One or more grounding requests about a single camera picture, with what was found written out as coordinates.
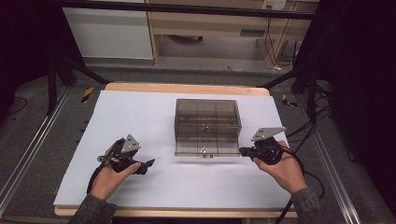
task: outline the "white paper sheet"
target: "white paper sheet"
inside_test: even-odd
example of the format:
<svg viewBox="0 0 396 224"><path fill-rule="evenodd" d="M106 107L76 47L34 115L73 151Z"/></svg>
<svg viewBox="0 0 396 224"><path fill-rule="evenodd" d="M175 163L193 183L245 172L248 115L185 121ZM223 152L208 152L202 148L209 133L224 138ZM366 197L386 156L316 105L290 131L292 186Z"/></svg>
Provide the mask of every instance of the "white paper sheet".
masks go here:
<svg viewBox="0 0 396 224"><path fill-rule="evenodd" d="M128 177L108 199L118 207L283 208L290 195L250 158L175 157L178 98L236 100L242 123L240 147L253 146L250 138L259 128L281 126L272 97L102 91L54 205L80 205L92 172L100 164L97 157L130 133L142 147L134 159L156 161L146 175ZM286 141L284 133L275 138Z"/></svg>

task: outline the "hand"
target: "hand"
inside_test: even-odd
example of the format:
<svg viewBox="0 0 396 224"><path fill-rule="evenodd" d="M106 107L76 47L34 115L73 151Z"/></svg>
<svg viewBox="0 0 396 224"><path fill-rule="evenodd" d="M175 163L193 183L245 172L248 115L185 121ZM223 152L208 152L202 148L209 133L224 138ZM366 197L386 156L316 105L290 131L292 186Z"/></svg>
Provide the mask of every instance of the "hand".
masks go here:
<svg viewBox="0 0 396 224"><path fill-rule="evenodd" d="M110 162L107 161L93 182L91 195L102 201L107 200L120 186L122 181L136 172L140 165L140 162L134 163L125 170L117 173L111 167Z"/></svg>
<svg viewBox="0 0 396 224"><path fill-rule="evenodd" d="M285 141L279 141L279 144L282 147L287 147ZM254 158L253 161L290 194L308 188L300 164L288 153L283 153L282 159L275 165L268 165L257 158Z"/></svg>

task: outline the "gray floor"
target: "gray floor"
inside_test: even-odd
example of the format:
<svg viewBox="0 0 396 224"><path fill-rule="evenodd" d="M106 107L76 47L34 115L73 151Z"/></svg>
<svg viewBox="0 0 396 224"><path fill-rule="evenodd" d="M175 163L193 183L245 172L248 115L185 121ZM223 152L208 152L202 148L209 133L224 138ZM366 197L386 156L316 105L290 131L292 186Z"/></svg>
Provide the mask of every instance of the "gray floor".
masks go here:
<svg viewBox="0 0 396 224"><path fill-rule="evenodd" d="M162 57L157 67L127 64L122 68L92 68L97 74L117 81L243 86L263 84L285 73L286 70L286 67L281 71L266 69L258 52L257 43L252 39L204 38L203 42L196 43L177 37L164 40ZM7 204L2 218L15 220L17 217L22 217L24 222L27 218L29 222L35 223L62 221L53 212L52 203L55 198L53 190L61 184L78 140L91 117L99 91L104 88L103 85L80 74L77 74L77 77L78 84L70 90L62 112L35 154L35 159ZM289 85L290 82L287 82L271 90L279 116L284 126L288 128L288 133L305 123L302 105L292 107L282 104L282 93L290 92ZM80 100L87 87L94 87L94 92L89 101L83 104ZM1 188L6 185L8 177L11 176L14 167L17 166L45 118L48 103L46 79L41 77L21 85L16 96L26 99L27 105L23 110L7 116L0 123ZM318 101L319 108L326 104L324 99ZM17 98L9 111L17 111L23 105L24 101ZM359 214L361 223L396 223L395 217L384 205L364 167L349 161L343 137L329 116L318 122L318 132ZM289 141L299 140L303 135L304 133L300 133ZM290 143L291 147L297 145L298 143ZM346 223L318 158L317 146L312 137L304 143L299 156L306 170L319 176L324 183L326 194L322 203L339 223ZM317 192L320 191L317 181L311 177L307 180ZM268 223L267 219L252 219L252 221ZM295 223L295 220L288 219L284 223Z"/></svg>

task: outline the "transparent plastic box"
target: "transparent plastic box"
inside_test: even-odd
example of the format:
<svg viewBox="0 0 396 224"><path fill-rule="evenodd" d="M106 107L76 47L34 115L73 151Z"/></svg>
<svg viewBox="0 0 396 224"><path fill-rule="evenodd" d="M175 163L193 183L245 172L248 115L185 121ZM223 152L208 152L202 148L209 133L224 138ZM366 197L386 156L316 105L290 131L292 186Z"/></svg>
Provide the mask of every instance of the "transparent plastic box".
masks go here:
<svg viewBox="0 0 396 224"><path fill-rule="evenodd" d="M177 99L176 156L239 156L241 132L238 106L232 100Z"/></svg>

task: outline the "dark sleeve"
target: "dark sleeve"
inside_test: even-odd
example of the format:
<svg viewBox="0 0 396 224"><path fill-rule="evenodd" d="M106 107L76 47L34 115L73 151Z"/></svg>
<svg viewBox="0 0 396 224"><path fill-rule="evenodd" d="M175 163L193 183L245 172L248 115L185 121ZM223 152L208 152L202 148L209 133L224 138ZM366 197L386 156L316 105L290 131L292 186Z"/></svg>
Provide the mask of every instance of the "dark sleeve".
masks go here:
<svg viewBox="0 0 396 224"><path fill-rule="evenodd" d="M298 223L333 224L325 208L320 204L318 195L312 189L302 189L291 195L296 209Z"/></svg>
<svg viewBox="0 0 396 224"><path fill-rule="evenodd" d="M117 206L104 202L87 194L69 224L108 224L114 216Z"/></svg>

